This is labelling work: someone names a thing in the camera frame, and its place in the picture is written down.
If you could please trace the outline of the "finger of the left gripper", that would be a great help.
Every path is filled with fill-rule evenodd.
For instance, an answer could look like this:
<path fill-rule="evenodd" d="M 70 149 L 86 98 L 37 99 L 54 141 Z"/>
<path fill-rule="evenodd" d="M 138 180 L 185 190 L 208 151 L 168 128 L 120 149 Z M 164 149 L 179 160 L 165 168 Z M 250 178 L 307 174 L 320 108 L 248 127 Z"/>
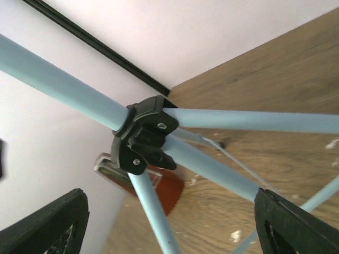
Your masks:
<path fill-rule="evenodd" d="M 3 139 L 0 139 L 1 143 L 1 181 L 4 181 L 7 177 L 7 154 L 8 154 L 8 148 L 7 148 L 7 142 Z"/>

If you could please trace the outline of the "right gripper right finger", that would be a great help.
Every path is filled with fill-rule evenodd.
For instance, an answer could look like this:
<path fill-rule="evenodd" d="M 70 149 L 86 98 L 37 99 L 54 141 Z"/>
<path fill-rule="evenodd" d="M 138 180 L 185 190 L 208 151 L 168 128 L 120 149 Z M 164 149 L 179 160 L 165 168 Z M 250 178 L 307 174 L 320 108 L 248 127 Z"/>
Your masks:
<path fill-rule="evenodd" d="M 264 254 L 338 253 L 338 229 L 269 189 L 258 189 L 254 214 Z"/>

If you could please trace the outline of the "light blue music stand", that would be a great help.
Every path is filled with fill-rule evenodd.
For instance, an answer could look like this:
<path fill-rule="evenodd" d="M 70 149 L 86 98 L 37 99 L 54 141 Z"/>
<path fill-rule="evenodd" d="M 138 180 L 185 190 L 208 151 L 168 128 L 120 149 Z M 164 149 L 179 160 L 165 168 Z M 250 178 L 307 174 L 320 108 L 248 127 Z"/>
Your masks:
<path fill-rule="evenodd" d="M 254 204 L 260 188 L 192 147 L 191 143 L 218 144 L 188 128 L 338 133 L 337 115 L 193 110 L 177 108 L 162 96 L 124 107 L 5 36 L 1 36 L 1 70 L 113 131 L 111 159 L 128 173 L 163 253 L 180 249 L 147 167 L 174 170 L 182 165 Z M 311 214 L 337 191 L 338 179 L 333 179 L 299 207 Z M 243 252 L 255 239 L 259 239 L 256 228 L 235 252 Z"/>

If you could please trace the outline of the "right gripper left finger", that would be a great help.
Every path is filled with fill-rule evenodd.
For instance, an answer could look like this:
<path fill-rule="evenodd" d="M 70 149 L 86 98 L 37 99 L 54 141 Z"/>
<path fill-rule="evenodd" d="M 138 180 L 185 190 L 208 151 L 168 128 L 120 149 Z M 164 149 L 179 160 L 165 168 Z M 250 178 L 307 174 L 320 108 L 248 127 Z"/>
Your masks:
<path fill-rule="evenodd" d="M 1 253 L 80 253 L 88 199 L 76 188 L 1 230 Z"/>

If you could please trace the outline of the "red-brown metronome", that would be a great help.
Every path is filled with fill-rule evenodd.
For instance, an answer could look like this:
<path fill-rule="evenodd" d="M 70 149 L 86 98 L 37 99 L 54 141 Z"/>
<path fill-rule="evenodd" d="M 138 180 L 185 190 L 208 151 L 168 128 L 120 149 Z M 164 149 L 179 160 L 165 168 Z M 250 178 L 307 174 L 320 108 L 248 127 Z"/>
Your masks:
<path fill-rule="evenodd" d="M 153 188 L 162 205 L 164 213 L 169 216 L 184 189 L 184 181 L 172 171 L 150 167 L 146 169 Z"/>

